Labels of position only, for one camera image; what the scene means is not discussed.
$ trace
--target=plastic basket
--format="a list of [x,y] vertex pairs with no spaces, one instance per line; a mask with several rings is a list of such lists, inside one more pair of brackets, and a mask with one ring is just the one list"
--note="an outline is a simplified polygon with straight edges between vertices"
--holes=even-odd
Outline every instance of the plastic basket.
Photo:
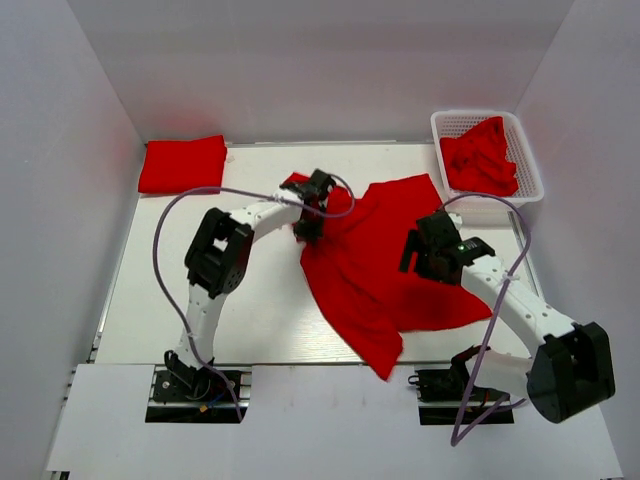
[[[448,110],[436,112],[431,116],[433,140],[435,142],[440,175],[442,176],[442,183],[447,198],[455,197],[462,192],[452,189],[449,185],[447,173],[444,168],[442,150],[440,149],[440,139],[446,137],[457,138],[490,117],[502,117],[504,119],[504,131],[508,145],[507,160],[514,162],[517,167],[516,179],[519,185],[518,191],[511,197],[504,197],[505,200],[509,200],[517,207],[525,203],[540,201],[544,196],[544,188],[540,180],[538,167],[536,166],[520,121],[515,115],[509,112],[493,110]],[[502,203],[480,197],[461,199],[452,204],[451,207],[454,210],[470,211],[495,212],[508,210],[508,207]]]

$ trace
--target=red towel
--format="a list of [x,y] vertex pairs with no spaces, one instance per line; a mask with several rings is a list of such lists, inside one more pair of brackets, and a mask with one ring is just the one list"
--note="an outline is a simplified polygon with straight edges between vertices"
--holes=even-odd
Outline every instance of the red towel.
[[226,158],[222,135],[192,141],[151,141],[138,191],[177,194],[196,187],[219,187]]
[[[343,212],[349,204],[348,193],[336,188],[328,211]],[[326,219],[323,238],[302,252],[322,314],[385,380],[402,353],[399,332],[456,328],[490,315],[461,287],[398,271],[409,230],[440,205],[428,175],[372,184],[351,215]]]
[[502,117],[488,118],[459,138],[442,138],[440,148],[451,188],[501,197],[518,190]]

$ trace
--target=white backdrop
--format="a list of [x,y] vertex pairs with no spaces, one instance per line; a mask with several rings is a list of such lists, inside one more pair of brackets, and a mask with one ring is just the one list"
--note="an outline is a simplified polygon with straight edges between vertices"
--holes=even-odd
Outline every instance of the white backdrop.
[[419,140],[513,111],[572,0],[69,0],[145,140]]
[[69,6],[0,15],[0,465],[40,478],[135,201],[140,138]]
[[546,199],[530,209],[549,301],[609,333],[617,394],[602,412],[640,478],[637,402],[640,3],[576,0],[520,103]]

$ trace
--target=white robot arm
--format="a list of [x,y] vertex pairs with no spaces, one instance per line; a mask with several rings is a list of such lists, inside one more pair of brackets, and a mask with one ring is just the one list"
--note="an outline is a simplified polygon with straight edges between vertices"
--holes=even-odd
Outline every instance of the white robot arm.
[[[244,278],[252,245],[268,233],[295,223],[298,238],[315,241],[322,234],[323,218],[301,204],[325,211],[333,178],[315,170],[306,182],[287,182],[273,197],[281,202],[257,202],[231,212],[209,210],[185,258],[189,279],[186,319],[200,357],[213,364],[213,340],[220,313],[229,293]],[[175,350],[165,352],[165,365],[191,396],[208,385],[209,372],[194,355],[188,333],[182,331]]]
[[[431,280],[461,285],[489,307],[498,300],[507,269],[479,238],[462,241],[460,217],[438,211],[416,222],[407,238],[400,269]],[[522,340],[530,358],[485,352],[475,386],[493,388],[531,401],[559,423],[615,393],[606,332],[596,323],[580,325],[510,279],[500,318]],[[479,351],[472,347],[452,359],[449,386],[464,390]]]

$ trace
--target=purple cable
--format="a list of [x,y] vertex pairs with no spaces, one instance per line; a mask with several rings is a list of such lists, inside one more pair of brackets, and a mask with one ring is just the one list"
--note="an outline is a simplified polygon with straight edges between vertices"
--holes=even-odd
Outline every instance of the purple cable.
[[200,353],[198,353],[198,350],[196,349],[196,346],[195,346],[195,343],[193,341],[193,338],[191,338],[192,330],[191,330],[191,326],[189,325],[189,322],[187,321],[187,317],[184,314],[184,312],[182,311],[182,309],[180,308],[180,306],[178,305],[178,303],[175,301],[175,299],[173,298],[171,293],[169,292],[169,289],[165,285],[164,280],[162,279],[162,275],[160,274],[160,266],[158,264],[158,244],[160,243],[160,232],[162,231],[162,226],[164,225],[164,221],[166,220],[167,215],[169,215],[169,212],[171,211],[171,209],[176,205],[176,203],[178,203],[184,197],[187,197],[189,195],[194,195],[194,194],[197,194],[197,193],[204,194],[204,193],[215,193],[215,192],[235,193],[237,195],[244,195],[246,197],[259,198],[261,200],[267,200],[267,201],[272,201],[272,202],[276,202],[276,203],[284,203],[284,204],[287,204],[287,205],[298,206],[298,207],[301,207],[304,210],[307,210],[309,212],[315,213],[316,215],[324,217],[324,218],[346,217],[351,212],[353,212],[353,209],[356,206],[356,198],[353,195],[353,190],[351,190],[351,187],[349,186],[349,184],[347,182],[345,182],[344,179],[342,179],[342,177],[340,177],[338,175],[334,175],[332,173],[330,173],[329,175],[331,177],[335,178],[336,180],[338,180],[340,183],[342,183],[342,185],[344,185],[344,188],[346,188],[347,191],[349,192],[349,196],[351,198],[351,206],[345,212],[342,212],[342,213],[326,213],[326,212],[323,212],[323,211],[318,210],[316,208],[310,207],[309,205],[305,205],[302,202],[296,202],[294,200],[285,200],[285,199],[282,199],[282,198],[275,198],[275,197],[273,197],[271,195],[264,195],[262,193],[248,192],[248,191],[245,191],[245,190],[238,190],[236,188],[228,188],[228,187],[198,187],[198,188],[192,188],[191,190],[187,190],[186,192],[183,192],[180,195],[176,196],[174,199],[172,199],[169,202],[169,204],[165,207],[165,209],[162,211],[162,214],[160,215],[160,219],[158,220],[158,225],[156,226],[156,231],[155,231],[155,233],[153,235],[153,247],[152,247],[152,250],[151,250],[151,257],[152,257],[152,260],[153,260],[153,273],[154,273],[154,275],[156,277],[156,281],[158,282],[158,285],[160,286],[160,290],[162,290],[162,293],[164,293],[164,296],[167,298],[167,300],[169,301],[169,303],[171,304],[173,309],[176,311],[176,313],[180,317],[180,320],[182,321],[182,325],[183,325],[185,331],[187,332],[187,339],[189,340],[189,346],[191,347],[191,351],[193,352],[193,356],[196,358],[196,360],[198,360],[200,365],[202,365],[204,368],[206,368],[207,370],[209,370],[213,374],[217,375],[218,377],[220,377],[224,381],[224,384],[226,385],[227,389],[229,390],[229,393],[231,394],[231,398],[232,398],[233,404],[234,404],[234,406],[236,408],[236,413],[238,414],[238,420],[239,421],[242,421],[242,411],[240,410],[240,404],[238,403],[238,397],[236,396],[236,392],[234,392],[234,390],[233,390],[233,386],[231,385],[231,382],[229,382],[229,379],[227,378],[227,376],[222,371],[220,371],[217,368],[209,365],[207,362],[205,362],[202,359],[202,357],[200,356]]
[[465,197],[492,198],[492,199],[497,200],[498,202],[503,203],[506,206],[508,206],[518,216],[518,219],[520,220],[520,224],[522,226],[522,230],[523,230],[523,233],[524,233],[524,236],[525,236],[525,243],[524,243],[524,247],[522,248],[522,252],[520,252],[520,255],[518,255],[518,258],[516,258],[516,260],[513,262],[513,265],[511,265],[511,268],[507,272],[507,275],[505,277],[504,283],[502,284],[502,288],[500,289],[500,292],[498,293],[498,298],[496,299],[496,304],[493,307],[493,315],[491,315],[491,319],[489,320],[489,325],[487,325],[487,331],[485,332],[484,338],[482,339],[482,344],[480,345],[480,350],[478,351],[478,356],[476,358],[476,363],[473,366],[473,369],[471,370],[471,373],[469,374],[469,381],[467,382],[467,386],[464,389],[464,394],[462,395],[462,403],[460,404],[460,408],[458,408],[458,413],[456,415],[456,422],[453,425],[453,432],[451,433],[451,446],[452,447],[455,447],[456,445],[458,445],[460,443],[460,441],[464,437],[466,437],[467,434],[471,430],[473,430],[476,427],[476,425],[478,425],[480,422],[482,422],[485,418],[487,418],[492,413],[495,413],[495,412],[508,412],[509,410],[512,410],[514,408],[519,407],[520,405],[522,405],[526,401],[525,399],[521,399],[521,400],[517,401],[516,403],[514,403],[513,405],[509,405],[507,407],[500,407],[500,404],[502,404],[505,400],[507,400],[507,398],[509,398],[508,395],[503,395],[491,407],[489,407],[487,410],[485,410],[482,413],[482,415],[480,415],[478,418],[474,419],[467,426],[467,428],[465,428],[462,431],[462,433],[459,433],[460,432],[460,427],[462,425],[462,419],[464,418],[464,412],[467,409],[467,405],[469,403],[469,398],[471,397],[471,392],[473,390],[473,386],[475,384],[476,378],[478,377],[478,372],[480,371],[480,365],[482,364],[482,359],[484,358],[484,354],[487,351],[487,347],[489,346],[489,340],[491,339],[491,334],[493,333],[493,329],[496,326],[496,323],[498,321],[498,314],[500,313],[500,307],[502,306],[502,303],[504,302],[504,297],[506,296],[507,289],[509,288],[509,284],[511,283],[511,278],[510,277],[512,277],[513,274],[515,273],[515,271],[518,269],[518,267],[520,266],[520,264],[522,263],[522,261],[526,257],[527,252],[529,251],[529,248],[531,247],[531,230],[529,229],[529,225],[525,221],[525,219],[522,216],[522,214],[518,211],[516,206],[513,203],[509,202],[508,200],[505,200],[502,197],[497,197],[497,196],[491,195],[489,193],[462,193],[462,194],[458,195],[457,197],[450,198],[449,200],[444,202],[440,208],[444,209],[448,205],[451,205],[453,202],[455,202],[457,200],[460,200],[461,198],[465,198]]

